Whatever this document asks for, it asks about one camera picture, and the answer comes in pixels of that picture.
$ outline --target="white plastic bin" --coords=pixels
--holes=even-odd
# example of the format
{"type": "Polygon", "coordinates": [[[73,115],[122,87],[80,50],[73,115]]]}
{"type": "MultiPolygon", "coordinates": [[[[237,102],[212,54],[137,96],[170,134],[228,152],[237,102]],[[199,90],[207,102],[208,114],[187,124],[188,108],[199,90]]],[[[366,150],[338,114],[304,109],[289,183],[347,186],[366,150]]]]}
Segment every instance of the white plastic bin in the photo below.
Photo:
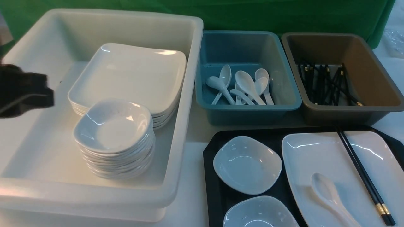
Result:
{"type": "Polygon", "coordinates": [[[48,75],[55,106],[0,121],[0,207],[80,216],[159,221],[175,199],[203,22],[196,17],[92,9],[47,12],[4,58],[48,75]],[[105,43],[178,50],[187,56],[178,114],[156,131],[150,169],[132,180],[93,175],[74,144],[79,116],[67,93],[105,43]]]}

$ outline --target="spoon handle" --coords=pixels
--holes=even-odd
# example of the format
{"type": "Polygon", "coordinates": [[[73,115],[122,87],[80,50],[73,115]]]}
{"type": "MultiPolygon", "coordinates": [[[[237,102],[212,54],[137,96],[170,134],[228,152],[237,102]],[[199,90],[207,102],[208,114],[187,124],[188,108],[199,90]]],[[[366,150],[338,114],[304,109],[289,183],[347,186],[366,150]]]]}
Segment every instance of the spoon handle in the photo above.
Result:
{"type": "Polygon", "coordinates": [[[212,102],[212,105],[216,105],[221,97],[222,97],[222,92],[217,93],[215,99],[212,102]]]}
{"type": "Polygon", "coordinates": [[[361,227],[344,206],[333,207],[333,210],[342,218],[347,227],[361,227]]]}
{"type": "Polygon", "coordinates": [[[251,101],[251,99],[249,99],[245,94],[243,94],[241,91],[236,90],[236,89],[231,89],[230,93],[235,95],[237,98],[241,98],[244,103],[247,103],[249,105],[254,105],[254,103],[251,101]]]}
{"type": "Polygon", "coordinates": [[[227,99],[227,101],[229,101],[229,103],[231,105],[235,105],[236,103],[234,102],[234,99],[231,97],[229,91],[227,89],[225,89],[223,92],[223,95],[225,96],[225,98],[227,99]]]}
{"type": "Polygon", "coordinates": [[[264,97],[265,97],[265,101],[267,102],[267,105],[274,105],[274,101],[272,100],[269,90],[264,91],[264,97]]]}
{"type": "Polygon", "coordinates": [[[258,103],[258,105],[266,105],[264,101],[262,101],[260,96],[253,97],[254,100],[258,103]]]}

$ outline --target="black tray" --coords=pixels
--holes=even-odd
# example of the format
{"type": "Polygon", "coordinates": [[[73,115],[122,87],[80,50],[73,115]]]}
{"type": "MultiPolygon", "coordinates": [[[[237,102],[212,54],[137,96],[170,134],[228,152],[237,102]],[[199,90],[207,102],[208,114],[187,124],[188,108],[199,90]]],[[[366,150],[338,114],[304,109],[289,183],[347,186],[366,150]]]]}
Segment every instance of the black tray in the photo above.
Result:
{"type": "MultiPolygon", "coordinates": [[[[342,128],[344,131],[371,131],[380,135],[389,146],[397,162],[404,169],[404,146],[403,144],[369,126],[347,126],[342,128]]],[[[220,148],[230,139],[237,136],[248,136],[270,147],[282,159],[281,144],[283,138],[288,134],[305,132],[334,132],[334,127],[315,127],[315,128],[281,128],[264,130],[238,130],[218,132],[203,152],[206,196],[208,202],[209,226],[222,227],[223,218],[226,212],[237,203],[260,195],[246,195],[227,186],[213,169],[213,158],[220,148]]],[[[276,183],[261,195],[269,195],[279,199],[292,213],[300,227],[307,227],[299,208],[296,205],[289,182],[286,176],[284,165],[282,165],[281,174],[276,183]]]]}

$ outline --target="stack of plates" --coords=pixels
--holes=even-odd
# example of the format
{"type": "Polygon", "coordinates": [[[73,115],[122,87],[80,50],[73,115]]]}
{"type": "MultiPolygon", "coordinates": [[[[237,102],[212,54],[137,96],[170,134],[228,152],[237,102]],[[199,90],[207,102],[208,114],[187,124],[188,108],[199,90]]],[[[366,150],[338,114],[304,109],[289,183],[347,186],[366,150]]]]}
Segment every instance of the stack of plates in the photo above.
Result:
{"type": "Polygon", "coordinates": [[[91,172],[106,179],[145,172],[156,141],[149,110],[120,99],[92,106],[77,123],[74,137],[91,172]]]}
{"type": "Polygon", "coordinates": [[[186,63],[179,51],[108,43],[95,53],[68,98],[81,116],[106,98],[130,100],[147,107],[153,128],[161,128],[178,106],[186,63]]]}

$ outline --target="plastic bag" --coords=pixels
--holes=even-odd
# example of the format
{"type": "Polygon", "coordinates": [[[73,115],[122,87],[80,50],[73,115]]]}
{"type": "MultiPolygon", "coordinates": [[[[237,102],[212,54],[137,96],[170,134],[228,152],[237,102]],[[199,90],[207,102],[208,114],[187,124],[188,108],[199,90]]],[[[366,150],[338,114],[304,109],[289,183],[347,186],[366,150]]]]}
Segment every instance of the plastic bag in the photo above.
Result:
{"type": "Polygon", "coordinates": [[[404,35],[394,29],[385,29],[384,37],[392,57],[404,58],[404,35]]]}

